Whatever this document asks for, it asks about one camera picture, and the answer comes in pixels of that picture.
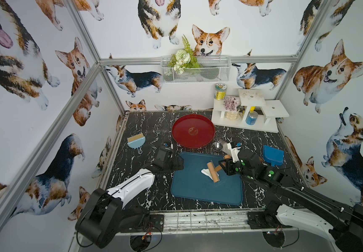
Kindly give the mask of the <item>red round tray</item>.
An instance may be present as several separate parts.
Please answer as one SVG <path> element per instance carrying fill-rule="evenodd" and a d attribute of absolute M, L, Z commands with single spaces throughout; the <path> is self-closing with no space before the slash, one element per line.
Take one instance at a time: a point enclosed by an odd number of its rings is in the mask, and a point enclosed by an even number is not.
<path fill-rule="evenodd" d="M 172 126 L 173 139 L 189 149 L 199 149 L 210 144 L 215 132 L 212 121 L 200 114 L 182 116 Z"/>

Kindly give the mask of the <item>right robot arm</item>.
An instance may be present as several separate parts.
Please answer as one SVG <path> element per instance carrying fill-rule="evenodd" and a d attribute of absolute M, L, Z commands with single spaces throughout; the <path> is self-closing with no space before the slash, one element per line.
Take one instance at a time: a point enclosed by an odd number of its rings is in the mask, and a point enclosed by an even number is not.
<path fill-rule="evenodd" d="M 291 226 L 323 237 L 341 252 L 363 252 L 363 206 L 349 206 L 328 198 L 296 181 L 284 171 L 261 162 L 248 149 L 239 150 L 219 165 L 227 175 L 239 175 L 242 181 L 265 191 L 288 198 L 302 210 L 293 209 L 280 201 L 271 201 L 260 217 L 249 214 L 249 224 L 259 222 L 270 227 Z"/>

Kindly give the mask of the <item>yellow sunflower seed can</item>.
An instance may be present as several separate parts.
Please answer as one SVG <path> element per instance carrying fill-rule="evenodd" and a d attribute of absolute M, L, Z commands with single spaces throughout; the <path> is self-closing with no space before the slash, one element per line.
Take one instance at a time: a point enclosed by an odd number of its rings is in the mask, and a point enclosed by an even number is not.
<path fill-rule="evenodd" d="M 215 84 L 215 99 L 224 100 L 227 93 L 227 85 L 223 83 Z"/>

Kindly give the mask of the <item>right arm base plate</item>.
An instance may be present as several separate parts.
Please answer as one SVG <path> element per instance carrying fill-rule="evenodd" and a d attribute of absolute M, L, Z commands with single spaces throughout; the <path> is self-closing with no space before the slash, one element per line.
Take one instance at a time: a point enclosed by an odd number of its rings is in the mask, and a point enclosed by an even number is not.
<path fill-rule="evenodd" d="M 278 219 L 267 212 L 248 212 L 247 223 L 253 230 L 274 228 L 276 229 L 281 223 Z"/>

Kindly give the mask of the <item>white dough piece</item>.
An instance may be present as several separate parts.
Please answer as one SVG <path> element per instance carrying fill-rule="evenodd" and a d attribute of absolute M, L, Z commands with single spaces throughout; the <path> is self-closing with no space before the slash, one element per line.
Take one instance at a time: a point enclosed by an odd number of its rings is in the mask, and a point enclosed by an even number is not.
<path fill-rule="evenodd" d="M 207 177 L 209 177 L 212 181 L 214 180 L 211 173 L 210 173 L 210 171 L 209 171 L 209 169 L 202 169 L 201 173 L 206 175 Z"/>

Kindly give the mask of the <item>artificial green white flowers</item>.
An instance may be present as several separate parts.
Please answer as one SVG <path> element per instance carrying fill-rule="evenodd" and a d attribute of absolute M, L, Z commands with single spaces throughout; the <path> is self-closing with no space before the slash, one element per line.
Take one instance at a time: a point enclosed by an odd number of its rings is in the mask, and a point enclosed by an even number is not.
<path fill-rule="evenodd" d="M 179 49 L 175 54 L 172 54 L 167 65 L 179 75 L 188 72 L 191 69 L 201 68 L 201 64 L 195 57 L 194 51 L 192 50 L 191 45 L 185 35 L 182 36 L 182 42 L 184 48 Z"/>

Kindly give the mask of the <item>blue can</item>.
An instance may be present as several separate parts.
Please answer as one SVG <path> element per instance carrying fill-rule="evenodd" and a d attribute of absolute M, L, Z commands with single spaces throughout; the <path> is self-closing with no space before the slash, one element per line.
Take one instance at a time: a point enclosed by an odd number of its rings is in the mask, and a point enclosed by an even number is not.
<path fill-rule="evenodd" d="M 246 124 L 253 126 L 258 119 L 258 113 L 256 111 L 249 112 L 246 117 Z"/>

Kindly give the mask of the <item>pink flower decoration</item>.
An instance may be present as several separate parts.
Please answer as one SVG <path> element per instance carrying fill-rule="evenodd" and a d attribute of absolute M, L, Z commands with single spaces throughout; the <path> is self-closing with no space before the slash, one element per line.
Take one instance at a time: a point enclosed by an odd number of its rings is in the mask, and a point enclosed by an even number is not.
<path fill-rule="evenodd" d="M 239 97 L 226 96 L 224 99 L 224 106 L 227 111 L 238 111 L 240 104 Z"/>

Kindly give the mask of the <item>metal dough scraper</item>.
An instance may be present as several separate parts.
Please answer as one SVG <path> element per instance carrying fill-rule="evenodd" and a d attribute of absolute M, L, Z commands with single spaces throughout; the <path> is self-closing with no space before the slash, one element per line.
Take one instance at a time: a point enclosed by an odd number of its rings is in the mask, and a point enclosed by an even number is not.
<path fill-rule="evenodd" d="M 222 151 L 225 153 L 235 148 L 235 144 L 233 142 L 226 142 L 224 140 L 219 140 L 218 142 L 222 145 Z"/>

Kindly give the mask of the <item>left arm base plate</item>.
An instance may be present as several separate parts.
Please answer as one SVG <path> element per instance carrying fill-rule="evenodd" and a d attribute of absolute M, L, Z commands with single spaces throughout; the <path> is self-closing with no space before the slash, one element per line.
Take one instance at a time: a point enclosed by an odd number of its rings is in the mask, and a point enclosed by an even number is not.
<path fill-rule="evenodd" d="M 120 233 L 146 233 L 148 231 L 152 232 L 162 232 L 164 230 L 165 215 L 164 214 L 150 214 L 144 217 L 140 224 L 134 227 L 127 227 L 120 231 Z"/>

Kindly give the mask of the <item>light blue hand brush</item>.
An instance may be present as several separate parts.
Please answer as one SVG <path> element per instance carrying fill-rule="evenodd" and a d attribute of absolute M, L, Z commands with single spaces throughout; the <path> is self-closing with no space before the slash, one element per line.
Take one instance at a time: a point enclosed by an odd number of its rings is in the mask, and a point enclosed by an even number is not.
<path fill-rule="evenodd" d="M 142 154 L 142 146 L 144 145 L 146 138 L 144 134 L 139 133 L 137 135 L 131 136 L 127 138 L 128 146 L 132 149 L 137 150 L 138 154 Z"/>

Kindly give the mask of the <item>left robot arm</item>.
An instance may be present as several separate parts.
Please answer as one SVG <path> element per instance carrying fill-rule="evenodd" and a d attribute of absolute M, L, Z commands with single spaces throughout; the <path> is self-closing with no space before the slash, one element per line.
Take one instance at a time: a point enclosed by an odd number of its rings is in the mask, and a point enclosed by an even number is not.
<path fill-rule="evenodd" d="M 98 248 L 106 247 L 119 233 L 129 229 L 151 232 L 155 228 L 150 212 L 141 206 L 124 207 L 155 182 L 155 176 L 184 168 L 184 159 L 168 146 L 159 148 L 156 158 L 123 183 L 103 190 L 96 189 L 87 201 L 76 225 L 76 234 Z"/>

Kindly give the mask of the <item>round metal cutter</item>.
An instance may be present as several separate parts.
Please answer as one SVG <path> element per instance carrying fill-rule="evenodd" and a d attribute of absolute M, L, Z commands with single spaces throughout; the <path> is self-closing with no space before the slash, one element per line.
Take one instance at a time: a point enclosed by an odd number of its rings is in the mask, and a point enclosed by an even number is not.
<path fill-rule="evenodd" d="M 223 150 L 223 144 L 219 141 L 212 143 L 212 149 L 215 152 L 221 152 Z"/>

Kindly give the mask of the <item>white tiered shelf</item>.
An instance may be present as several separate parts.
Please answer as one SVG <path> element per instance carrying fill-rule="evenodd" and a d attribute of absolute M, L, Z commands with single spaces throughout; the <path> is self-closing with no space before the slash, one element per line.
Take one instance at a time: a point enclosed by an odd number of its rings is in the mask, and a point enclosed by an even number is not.
<path fill-rule="evenodd" d="M 277 119 L 289 114 L 281 101 L 265 100 L 261 90 L 240 89 L 239 95 L 214 100 L 212 123 L 216 126 L 279 132 Z"/>

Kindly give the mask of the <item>wooden double roller pin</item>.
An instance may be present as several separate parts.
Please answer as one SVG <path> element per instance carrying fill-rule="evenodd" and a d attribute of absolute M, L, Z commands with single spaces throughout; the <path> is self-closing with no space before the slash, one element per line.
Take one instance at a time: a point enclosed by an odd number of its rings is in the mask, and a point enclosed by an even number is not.
<path fill-rule="evenodd" d="M 229 157 L 230 157 L 229 155 L 225 155 L 220 160 L 223 160 L 223 159 L 226 159 Z M 224 179 L 227 176 L 227 174 L 223 171 L 221 166 L 218 164 L 218 162 L 220 160 L 211 160 L 206 164 L 207 167 L 205 169 L 209 169 L 209 171 L 214 179 L 213 180 L 214 183 L 220 182 L 222 179 Z"/>

